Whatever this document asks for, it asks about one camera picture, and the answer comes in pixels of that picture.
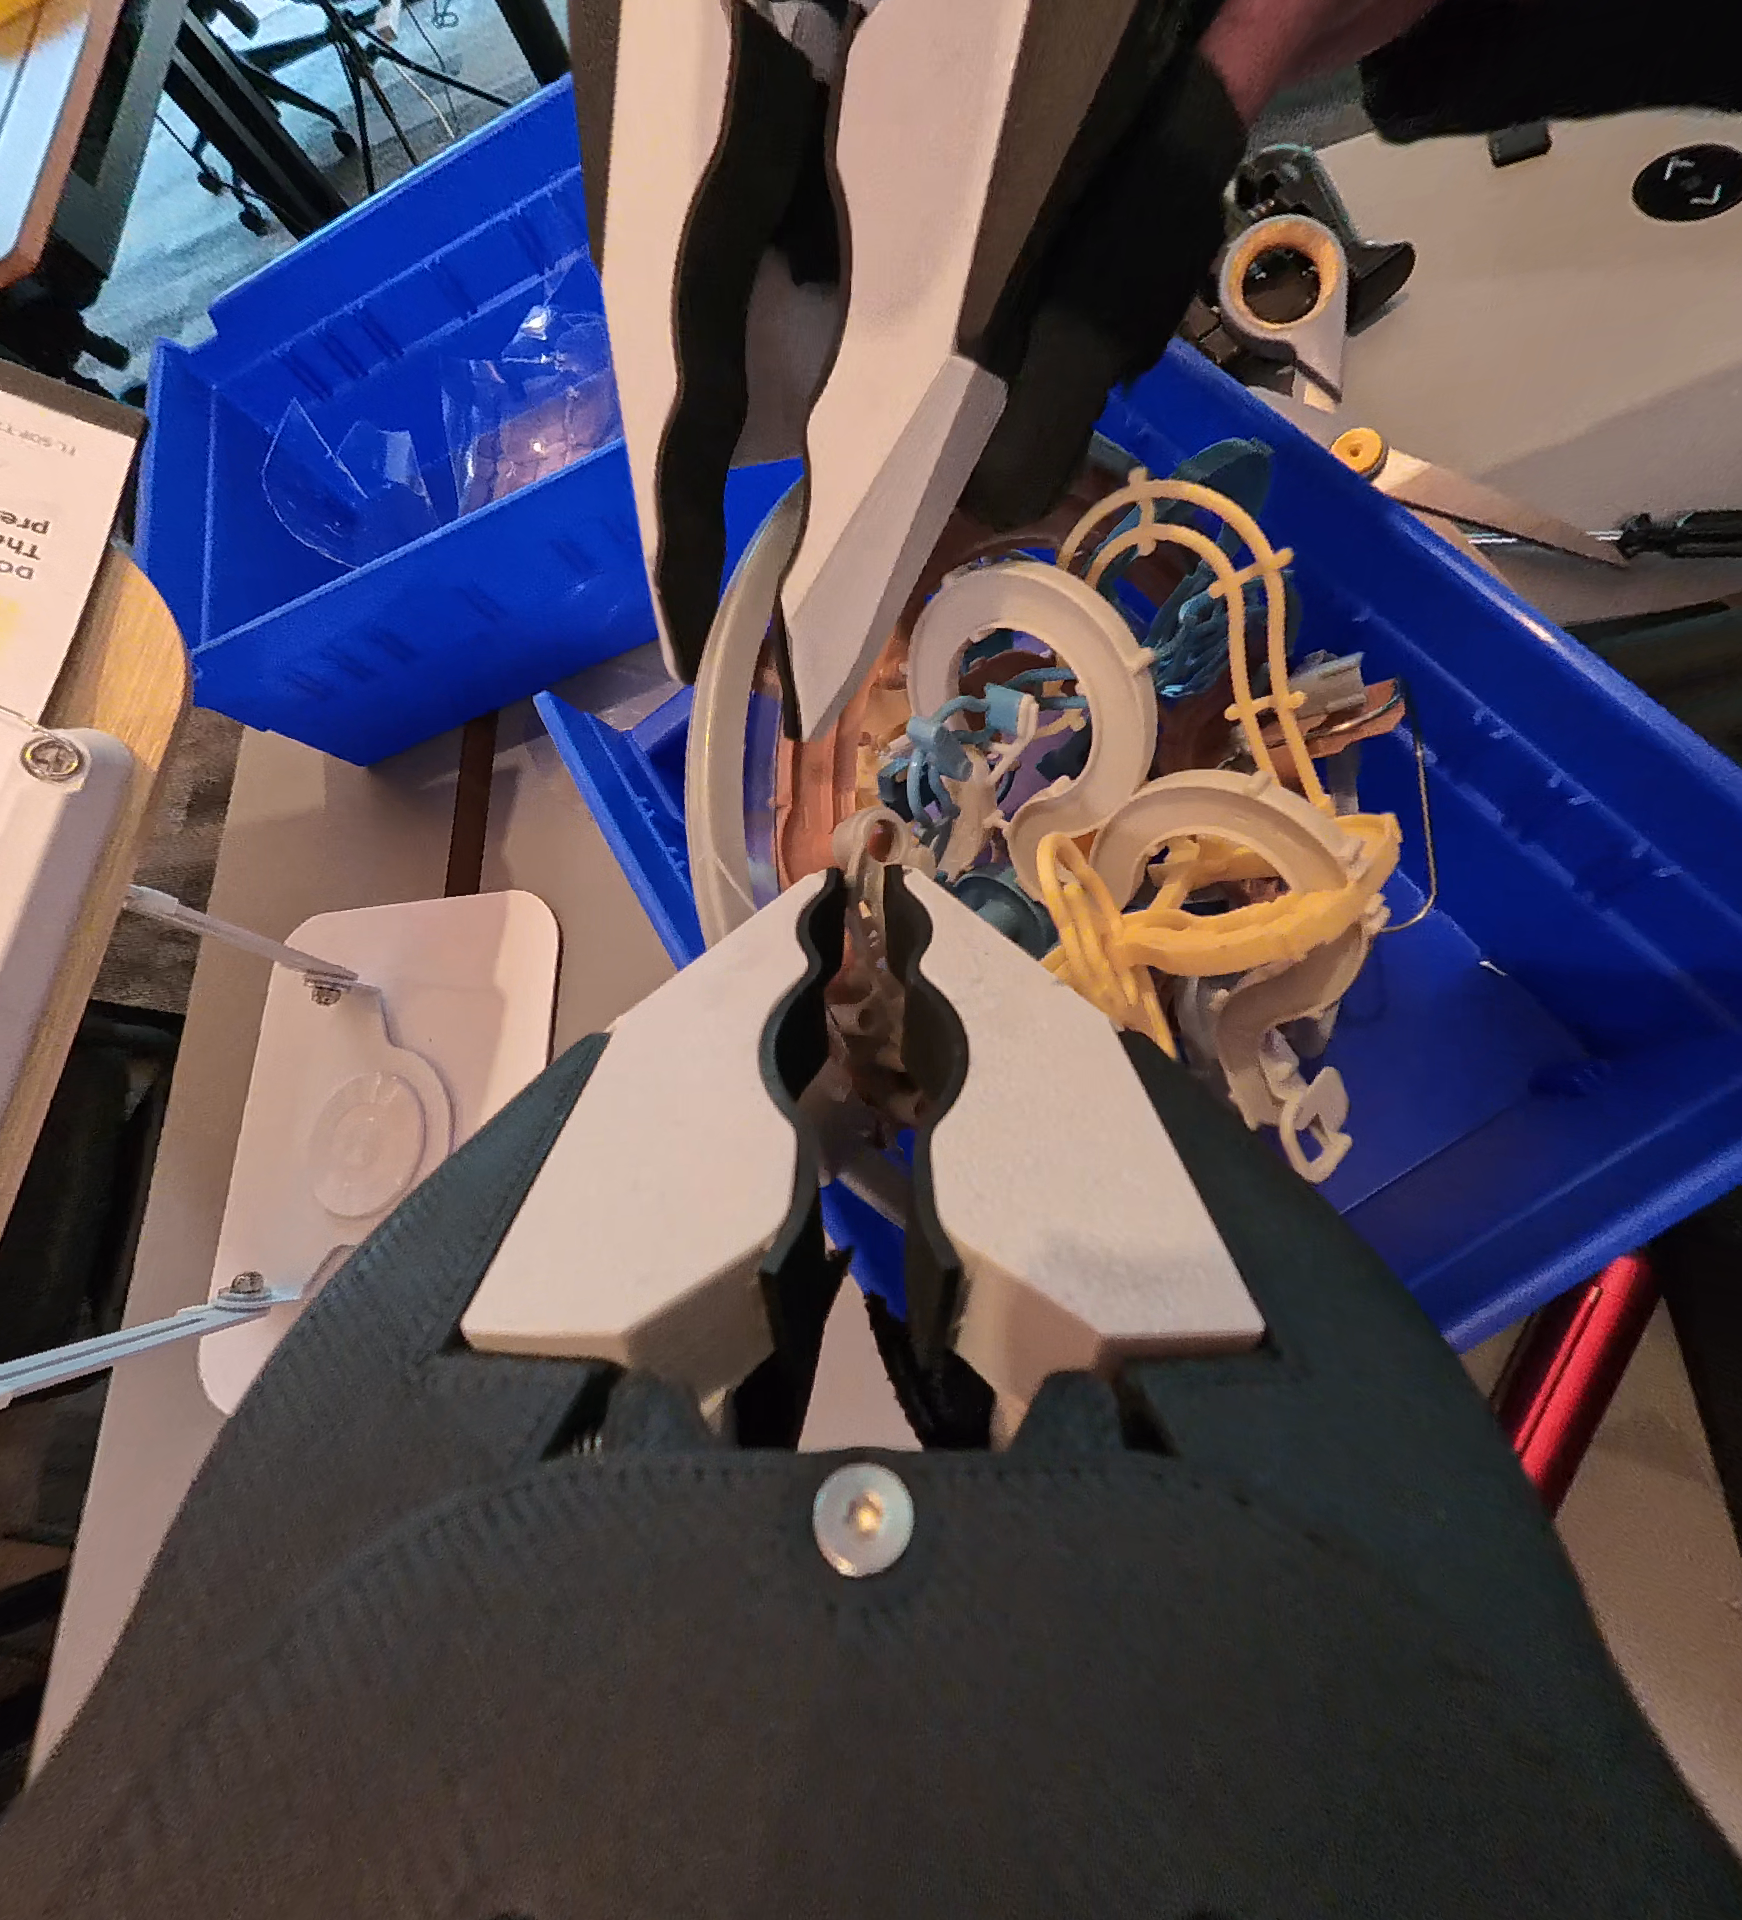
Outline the instruction sheet board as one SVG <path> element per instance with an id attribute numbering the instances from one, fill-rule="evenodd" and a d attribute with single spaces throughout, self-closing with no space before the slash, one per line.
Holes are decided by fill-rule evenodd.
<path id="1" fill-rule="evenodd" d="M 0 1238 L 192 707 L 119 539 L 143 413 L 0 360 Z"/>

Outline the black handled screwdriver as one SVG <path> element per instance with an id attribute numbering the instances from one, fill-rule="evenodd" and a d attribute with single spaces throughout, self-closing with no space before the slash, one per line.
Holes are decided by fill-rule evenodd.
<path id="1" fill-rule="evenodd" d="M 1620 528 L 1558 538 L 1466 528 L 1474 548 L 1541 548 L 1594 564 L 1658 558 L 1742 558 L 1742 511 L 1633 516 Z"/>

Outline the blue plastic bin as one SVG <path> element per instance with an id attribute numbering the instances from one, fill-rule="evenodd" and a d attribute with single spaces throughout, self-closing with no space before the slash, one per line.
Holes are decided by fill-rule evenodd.
<path id="1" fill-rule="evenodd" d="M 321 424 L 398 404 L 438 354 L 499 347 L 571 248 L 565 78 L 236 285 L 202 343 L 158 347 L 134 558 L 202 707 L 374 764 L 658 637 L 624 444 L 351 572 L 258 485 L 287 404 Z"/>
<path id="2" fill-rule="evenodd" d="M 1410 696 L 1414 731 L 1358 751 L 1358 795 L 1406 833 L 1399 923 L 1428 893 L 1421 742 L 1436 902 L 1379 934 L 1319 1056 L 1354 1140 L 1323 1200 L 1470 1348 L 1742 1184 L 1742 772 L 1189 347 L 1114 390 L 1101 436 L 1123 451 L 1109 476 L 1263 444 L 1299 656 L 1358 652 Z M 694 690 L 635 731 L 536 707 L 667 954 L 696 963 L 715 943 L 689 893 Z M 854 902 L 848 882 L 833 1056 L 800 1102 L 822 1177 L 908 1181 L 889 1146 L 918 1111 L 864 1102 L 834 1049 Z"/>

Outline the round desk grommet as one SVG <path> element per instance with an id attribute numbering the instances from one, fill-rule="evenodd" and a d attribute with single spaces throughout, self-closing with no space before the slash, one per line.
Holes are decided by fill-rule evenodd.
<path id="1" fill-rule="evenodd" d="M 1658 225 L 1700 225 L 1742 205 L 1742 148 L 1725 140 L 1676 144 L 1644 160 L 1631 201 Z"/>

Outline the red electric screwdriver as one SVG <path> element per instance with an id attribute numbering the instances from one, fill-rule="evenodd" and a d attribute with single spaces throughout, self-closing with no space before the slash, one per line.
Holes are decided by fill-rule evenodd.
<path id="1" fill-rule="evenodd" d="M 1487 1396 L 1536 1500 L 1554 1516 L 1659 1300 L 1649 1251 L 1563 1291 L 1522 1327 Z"/>

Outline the clear ball maze puzzle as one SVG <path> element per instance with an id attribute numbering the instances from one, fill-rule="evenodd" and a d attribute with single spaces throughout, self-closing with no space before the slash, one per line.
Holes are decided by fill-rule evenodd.
<path id="1" fill-rule="evenodd" d="M 1205 1069 L 1304 1181 L 1349 1154 L 1319 1056 L 1399 923 L 1395 811 L 1358 751 L 1414 731 L 1399 678 L 1299 656 L 1296 553 L 1263 532 L 1267 446 L 1229 441 L 1163 476 L 1002 538 L 950 538 L 813 747 L 756 712 L 802 511 L 767 511 L 713 610 L 685 742 L 689 893 L 704 943 L 792 876 L 834 866 L 854 959 L 833 1019 L 858 1091 L 910 1123 L 889 876 L 936 880 L 1123 1033 Z"/>

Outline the steel scissors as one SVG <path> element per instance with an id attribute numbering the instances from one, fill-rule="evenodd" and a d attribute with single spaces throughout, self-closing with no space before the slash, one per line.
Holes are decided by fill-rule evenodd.
<path id="1" fill-rule="evenodd" d="M 1331 441 L 1331 460 L 1339 460 L 1339 465 L 1365 476 L 1375 492 L 1390 497 L 1399 507 L 1414 516 L 1433 516 L 1461 528 L 1477 528 L 1483 538 L 1531 543 L 1554 557 L 1625 565 L 1620 532 L 1589 532 L 1558 516 L 1497 492 L 1474 476 L 1451 475 L 1436 461 L 1421 461 L 1388 444 L 1375 430 L 1342 430 Z"/>

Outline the person's right hand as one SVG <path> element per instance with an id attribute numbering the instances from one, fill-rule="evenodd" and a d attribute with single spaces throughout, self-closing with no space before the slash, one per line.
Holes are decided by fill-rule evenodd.
<path id="1" fill-rule="evenodd" d="M 1242 127 L 1296 81 L 1362 56 L 1368 4 L 1219 4 L 1199 56 L 1222 87 Z"/>

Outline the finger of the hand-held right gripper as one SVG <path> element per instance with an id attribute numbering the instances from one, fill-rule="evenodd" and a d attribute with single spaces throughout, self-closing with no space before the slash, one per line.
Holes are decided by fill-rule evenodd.
<path id="1" fill-rule="evenodd" d="M 751 411 L 737 87 L 747 4 L 571 4 L 589 245 L 612 331 L 658 637 L 696 682 L 724 582 L 724 490 Z"/>
<path id="2" fill-rule="evenodd" d="M 802 742 L 854 696 L 1002 413 L 958 321 L 1026 26 L 1030 4 L 877 4 L 843 62 L 843 327 L 780 582 Z"/>

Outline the white document stand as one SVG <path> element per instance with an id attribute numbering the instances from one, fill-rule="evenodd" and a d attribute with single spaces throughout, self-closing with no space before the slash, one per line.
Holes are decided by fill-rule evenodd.
<path id="1" fill-rule="evenodd" d="M 134 757 L 101 731 L 0 715 L 0 1128 L 98 902 Z M 271 963 L 211 1292 L 169 1318 L 0 1363 L 11 1399 L 202 1338 L 197 1377 L 236 1410 L 338 1259 L 550 1060 L 560 923 L 535 893 L 388 902 L 312 918 L 318 954 L 143 888 L 134 911 Z"/>

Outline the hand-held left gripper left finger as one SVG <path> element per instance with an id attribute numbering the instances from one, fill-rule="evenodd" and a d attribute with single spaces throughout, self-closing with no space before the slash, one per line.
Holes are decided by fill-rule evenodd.
<path id="1" fill-rule="evenodd" d="M 744 1446 L 800 1444 L 843 1281 L 800 1102 L 843 913 L 843 876 L 813 871 L 606 1033 L 464 1307 L 469 1348 L 647 1372 L 724 1396 Z"/>

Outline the clear plastic dome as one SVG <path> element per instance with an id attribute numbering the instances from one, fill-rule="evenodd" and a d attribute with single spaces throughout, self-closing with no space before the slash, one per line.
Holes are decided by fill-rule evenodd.
<path id="1" fill-rule="evenodd" d="M 438 354 L 398 404 L 323 424 L 287 404 L 258 485 L 292 539 L 351 572 L 618 441 L 601 280 L 571 248 L 499 347 Z"/>

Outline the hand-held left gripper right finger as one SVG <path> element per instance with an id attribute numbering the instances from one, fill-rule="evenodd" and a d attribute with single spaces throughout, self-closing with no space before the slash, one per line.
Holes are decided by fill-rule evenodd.
<path id="1" fill-rule="evenodd" d="M 918 1117 L 880 1362 L 918 1446 L 991 1446 L 1056 1377 L 1267 1356 L 1159 1106 L 1178 1062 L 910 869 L 883 946 Z"/>

